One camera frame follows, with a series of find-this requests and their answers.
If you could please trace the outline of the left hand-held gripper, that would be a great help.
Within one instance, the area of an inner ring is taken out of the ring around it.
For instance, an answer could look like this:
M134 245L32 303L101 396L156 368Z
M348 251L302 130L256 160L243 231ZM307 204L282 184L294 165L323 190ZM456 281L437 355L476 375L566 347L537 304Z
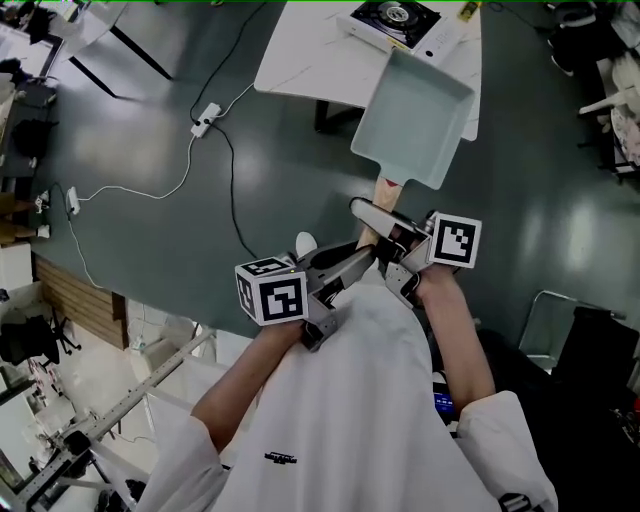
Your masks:
M240 264L235 280L241 309L261 327L301 321L302 344L316 352L337 330L333 300L374 261L371 245L347 242L302 257L285 253Z

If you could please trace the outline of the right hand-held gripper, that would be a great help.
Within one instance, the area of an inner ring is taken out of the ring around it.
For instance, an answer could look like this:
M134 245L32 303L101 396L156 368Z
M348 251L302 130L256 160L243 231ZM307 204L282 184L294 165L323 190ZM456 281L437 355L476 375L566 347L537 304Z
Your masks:
M434 264L456 269L475 266L482 230L479 220L433 211L418 224L361 197L353 198L349 207L380 235L373 254L386 265L387 288L409 308L418 307L416 290L423 270Z

